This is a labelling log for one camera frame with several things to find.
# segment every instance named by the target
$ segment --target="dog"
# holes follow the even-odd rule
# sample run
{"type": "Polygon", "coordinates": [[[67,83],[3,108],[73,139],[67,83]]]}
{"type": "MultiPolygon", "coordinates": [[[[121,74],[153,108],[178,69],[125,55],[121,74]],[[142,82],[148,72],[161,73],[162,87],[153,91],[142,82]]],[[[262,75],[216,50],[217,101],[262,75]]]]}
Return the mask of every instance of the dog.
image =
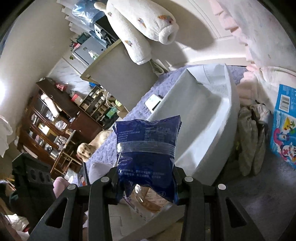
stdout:
{"type": "Polygon", "coordinates": [[[97,136],[89,143],[82,143],[77,148],[77,155],[84,161],[87,162],[88,159],[94,154],[96,149],[100,148],[104,141],[110,136],[112,130],[101,131],[97,136]]]}

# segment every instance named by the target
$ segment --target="plastic bag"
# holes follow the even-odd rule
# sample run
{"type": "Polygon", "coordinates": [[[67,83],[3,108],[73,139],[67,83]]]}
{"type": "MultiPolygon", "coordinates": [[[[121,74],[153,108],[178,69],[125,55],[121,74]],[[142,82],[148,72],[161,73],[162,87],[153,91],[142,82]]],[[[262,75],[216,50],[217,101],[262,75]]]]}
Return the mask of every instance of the plastic bag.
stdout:
{"type": "Polygon", "coordinates": [[[115,123],[117,170],[127,197],[138,184],[151,187],[161,197],[174,201],[176,185],[172,169],[180,126],[180,116],[153,122],[115,123]]]}
{"type": "MultiPolygon", "coordinates": [[[[78,17],[79,20],[84,24],[94,29],[95,21],[105,16],[104,12],[96,9],[94,3],[97,0],[79,0],[72,9],[72,14],[78,17]]],[[[100,2],[107,3],[107,0],[101,0],[100,2]]]]}

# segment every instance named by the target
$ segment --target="person's hair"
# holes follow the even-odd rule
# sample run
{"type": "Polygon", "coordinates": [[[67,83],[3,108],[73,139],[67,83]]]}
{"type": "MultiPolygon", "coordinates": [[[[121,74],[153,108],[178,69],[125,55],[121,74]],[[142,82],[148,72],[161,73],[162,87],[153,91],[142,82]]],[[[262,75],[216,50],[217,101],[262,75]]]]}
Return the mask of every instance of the person's hair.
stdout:
{"type": "Polygon", "coordinates": [[[1,196],[5,195],[6,185],[7,185],[7,181],[0,180],[0,195],[1,196]]]}

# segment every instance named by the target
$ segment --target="white device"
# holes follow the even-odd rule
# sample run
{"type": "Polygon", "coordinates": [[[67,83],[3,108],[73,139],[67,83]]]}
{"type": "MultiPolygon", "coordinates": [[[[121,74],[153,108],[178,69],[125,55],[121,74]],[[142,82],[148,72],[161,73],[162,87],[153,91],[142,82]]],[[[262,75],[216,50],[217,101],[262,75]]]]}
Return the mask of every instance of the white device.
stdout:
{"type": "Polygon", "coordinates": [[[149,99],[145,102],[145,105],[150,110],[151,113],[154,112],[155,108],[161,102],[161,98],[155,94],[149,97],[149,99]]]}

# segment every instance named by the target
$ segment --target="gray floor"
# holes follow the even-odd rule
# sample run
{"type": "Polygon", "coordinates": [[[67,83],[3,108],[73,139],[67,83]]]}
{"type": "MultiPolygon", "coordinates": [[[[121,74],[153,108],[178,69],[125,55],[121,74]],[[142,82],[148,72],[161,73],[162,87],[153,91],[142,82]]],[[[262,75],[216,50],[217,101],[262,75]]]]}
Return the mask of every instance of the gray floor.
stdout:
{"type": "Polygon", "coordinates": [[[278,240],[296,210],[296,170],[267,150],[261,172],[227,183],[266,241],[278,240]]]}

